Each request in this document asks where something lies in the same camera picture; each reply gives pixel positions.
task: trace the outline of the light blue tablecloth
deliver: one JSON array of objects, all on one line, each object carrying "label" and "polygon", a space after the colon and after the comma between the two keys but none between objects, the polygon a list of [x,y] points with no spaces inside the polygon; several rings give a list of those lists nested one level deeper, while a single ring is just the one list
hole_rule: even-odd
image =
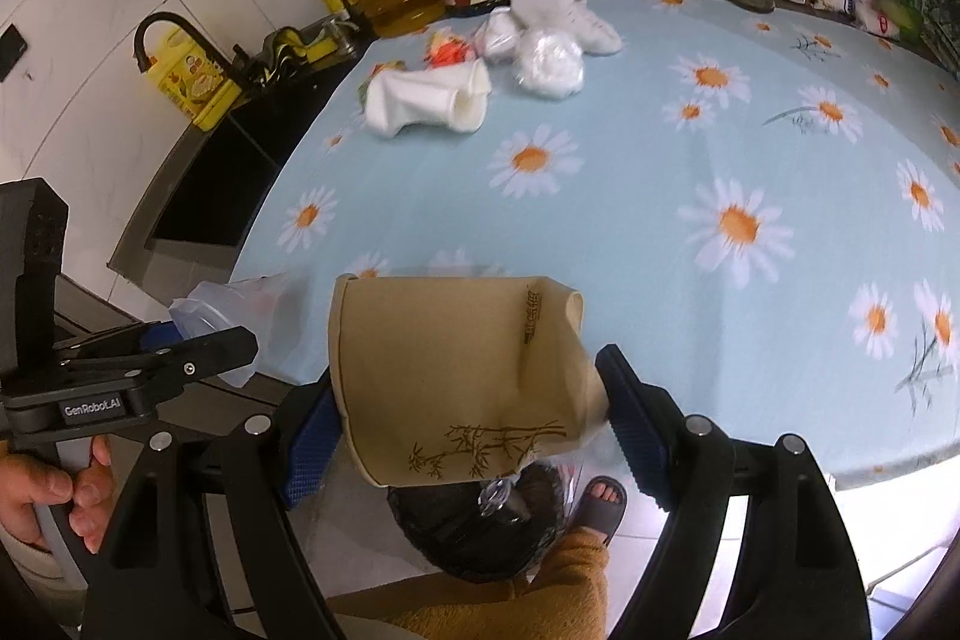
[{"label": "light blue tablecloth", "polygon": [[827,20],[670,1],[590,1],[623,52],[587,59],[586,87],[562,102],[493,68],[471,136],[364,130],[360,84],[376,63],[417,68],[427,36],[374,44],[233,274],[301,274],[266,371],[320,376],[344,271],[544,274],[584,292],[587,349],[618,343],[732,437],[799,432],[841,473],[952,444],[956,83]]}]

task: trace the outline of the black trash bag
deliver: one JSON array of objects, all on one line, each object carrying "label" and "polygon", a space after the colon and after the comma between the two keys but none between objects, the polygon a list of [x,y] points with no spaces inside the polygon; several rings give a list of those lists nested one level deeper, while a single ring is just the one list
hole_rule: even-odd
[{"label": "black trash bag", "polygon": [[530,513],[515,520],[507,509],[483,517],[482,482],[391,488],[390,509],[411,544],[445,573],[474,584],[507,581],[539,564],[565,520],[560,471],[534,463],[514,486]]}]

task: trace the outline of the foot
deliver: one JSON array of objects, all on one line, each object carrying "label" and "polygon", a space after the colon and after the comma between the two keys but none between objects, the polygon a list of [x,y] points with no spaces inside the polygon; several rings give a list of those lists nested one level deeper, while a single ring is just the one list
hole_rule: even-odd
[{"label": "foot", "polygon": [[626,509],[627,495],[623,486],[612,477],[594,477],[584,490],[572,525],[587,530],[604,544],[610,544]]}]

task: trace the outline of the slipper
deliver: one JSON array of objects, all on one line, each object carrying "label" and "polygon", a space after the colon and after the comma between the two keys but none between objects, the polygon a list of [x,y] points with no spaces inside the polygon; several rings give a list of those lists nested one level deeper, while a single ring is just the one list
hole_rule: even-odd
[{"label": "slipper", "polygon": [[[616,501],[597,499],[590,493],[598,482],[602,482],[606,487],[616,491]],[[616,530],[620,527],[620,522],[623,520],[623,514],[626,510],[626,489],[612,477],[598,475],[587,483],[584,493],[580,496],[577,511],[573,514],[571,525],[573,527],[594,528],[599,533],[606,534],[607,538],[604,540],[604,545],[609,545],[613,535],[616,534]]]}]

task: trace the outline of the faucet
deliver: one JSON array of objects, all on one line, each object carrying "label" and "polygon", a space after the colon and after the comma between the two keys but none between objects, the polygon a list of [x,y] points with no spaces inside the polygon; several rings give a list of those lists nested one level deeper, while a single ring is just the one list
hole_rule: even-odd
[{"label": "faucet", "polygon": [[206,57],[224,70],[224,75],[227,76],[227,78],[242,88],[246,89],[250,87],[250,81],[248,81],[246,74],[243,74],[237,67],[234,67],[219,49],[213,47],[209,39],[203,36],[203,34],[195,28],[193,23],[190,23],[190,20],[186,20],[183,16],[176,14],[176,12],[154,12],[151,15],[147,15],[137,27],[136,34],[133,34],[133,55],[136,57],[136,65],[141,73],[145,73],[150,68],[150,57],[147,56],[147,50],[143,44],[143,36],[147,32],[147,28],[150,28],[151,25],[160,20],[166,20],[167,23],[179,25],[194,42],[200,45],[200,48],[206,53]]}]

